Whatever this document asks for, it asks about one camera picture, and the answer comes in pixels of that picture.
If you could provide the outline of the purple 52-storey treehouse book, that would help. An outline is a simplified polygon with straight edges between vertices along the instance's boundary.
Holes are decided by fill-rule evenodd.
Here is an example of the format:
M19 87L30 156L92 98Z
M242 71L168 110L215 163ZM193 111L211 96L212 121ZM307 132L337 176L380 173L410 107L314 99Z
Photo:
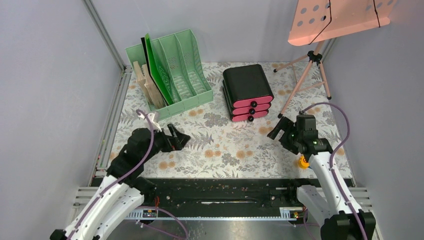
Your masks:
M147 94L149 96L150 102L155 106L156 109L161 109L166 106L166 102L164 101L161 92L153 81L147 64L143 64L141 69L143 70L145 83L144 87L147 90Z

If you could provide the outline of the white AVE notebook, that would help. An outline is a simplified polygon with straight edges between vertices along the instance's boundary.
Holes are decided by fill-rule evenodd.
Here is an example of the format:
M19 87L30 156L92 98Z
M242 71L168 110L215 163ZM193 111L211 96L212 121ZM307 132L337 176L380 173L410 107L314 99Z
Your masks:
M159 75L159 72L158 72L156 66L153 65L153 62L152 62L152 60L154 60L153 55L150 54L150 52L149 52L149 48L147 46L146 38L141 37L140 40L141 40L143 50L144 50L148 74L149 74L150 78L152 79L154 85L156 86L158 92L160 93L161 99L163 100L164 104L166 105L167 102L166 102L164 94L161 90L161 86L162 86L162 83L163 83L162 78Z

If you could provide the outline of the black pink drawer unit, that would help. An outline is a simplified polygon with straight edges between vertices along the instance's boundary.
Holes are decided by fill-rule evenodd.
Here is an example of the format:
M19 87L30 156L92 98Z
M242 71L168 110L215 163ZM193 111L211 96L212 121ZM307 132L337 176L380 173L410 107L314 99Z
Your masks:
M264 69L258 63L225 69L222 90L232 122L253 122L265 117L274 100Z

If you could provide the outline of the green 104-storey treehouse book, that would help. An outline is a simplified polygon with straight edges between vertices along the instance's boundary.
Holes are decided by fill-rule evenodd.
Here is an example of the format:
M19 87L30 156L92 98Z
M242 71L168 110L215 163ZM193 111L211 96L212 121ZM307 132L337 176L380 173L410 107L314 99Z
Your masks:
M135 75L136 75L136 82L141 87L141 89L143 91L143 94L144 94L144 96L145 96L148 104L152 104L153 102L152 102L151 97L149 95L149 92L148 92L148 90L147 90L147 88L145 86L146 76L144 75L139 62L138 61L134 61L132 65L133 65L133 70L134 70Z

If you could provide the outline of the green transparent plastic folder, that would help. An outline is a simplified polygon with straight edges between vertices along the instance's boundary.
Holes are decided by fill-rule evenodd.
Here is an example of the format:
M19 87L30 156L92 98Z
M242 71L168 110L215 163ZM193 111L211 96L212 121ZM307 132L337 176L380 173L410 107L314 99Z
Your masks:
M145 52L148 59L148 68L150 75L163 98L165 105L169 106L174 103L170 92L170 84L168 74L160 71L159 58L155 57L155 51L152 46L152 41L148 33L144 36Z

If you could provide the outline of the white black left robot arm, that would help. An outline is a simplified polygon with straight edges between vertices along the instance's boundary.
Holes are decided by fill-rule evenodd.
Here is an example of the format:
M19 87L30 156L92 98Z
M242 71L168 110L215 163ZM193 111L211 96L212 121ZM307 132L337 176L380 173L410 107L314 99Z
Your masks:
M154 202L156 186L141 176L145 163L160 152L182 150L191 137L172 123L167 135L157 122L157 112L138 109L136 114L145 127L132 131L87 205L65 229L55 229L51 240L106 240L128 214Z

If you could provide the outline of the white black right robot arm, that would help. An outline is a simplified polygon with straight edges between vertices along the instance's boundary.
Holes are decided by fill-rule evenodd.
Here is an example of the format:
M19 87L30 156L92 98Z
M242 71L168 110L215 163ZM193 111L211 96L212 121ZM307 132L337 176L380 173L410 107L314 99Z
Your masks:
M334 162L334 151L325 138L320 138L316 119L310 114L299 114L293 122L281 117L267 135L278 140L291 153L304 156L315 173L322 192L315 186L296 186L287 191L287 201L293 206L303 204L320 226L323 240L371 240L376 229L376 219L365 212L350 192Z

